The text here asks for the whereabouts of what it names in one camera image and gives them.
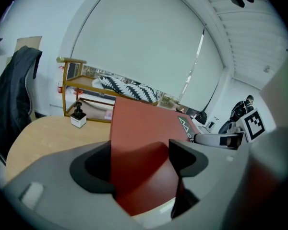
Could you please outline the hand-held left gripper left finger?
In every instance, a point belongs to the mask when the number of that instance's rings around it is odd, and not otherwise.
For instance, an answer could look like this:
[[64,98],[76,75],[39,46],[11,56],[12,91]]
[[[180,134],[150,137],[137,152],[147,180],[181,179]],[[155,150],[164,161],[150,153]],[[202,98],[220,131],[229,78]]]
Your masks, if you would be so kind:
[[110,183],[111,142],[55,152],[10,180],[3,193],[38,230],[137,230],[115,201]]

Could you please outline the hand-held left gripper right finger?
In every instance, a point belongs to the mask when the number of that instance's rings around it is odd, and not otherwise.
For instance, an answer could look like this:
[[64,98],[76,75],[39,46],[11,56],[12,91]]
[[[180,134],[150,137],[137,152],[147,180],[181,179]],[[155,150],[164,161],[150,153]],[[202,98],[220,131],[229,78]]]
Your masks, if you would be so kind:
[[237,150],[169,141],[169,160],[178,175],[173,219],[240,219],[249,143]]

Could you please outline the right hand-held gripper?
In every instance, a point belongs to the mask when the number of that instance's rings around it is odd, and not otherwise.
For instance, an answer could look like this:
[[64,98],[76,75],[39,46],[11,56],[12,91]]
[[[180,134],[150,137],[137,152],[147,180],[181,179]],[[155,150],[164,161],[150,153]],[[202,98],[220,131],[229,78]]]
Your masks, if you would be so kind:
[[196,134],[194,142],[223,149],[237,150],[244,143],[252,143],[265,134],[265,125],[257,108],[231,122],[227,134]]

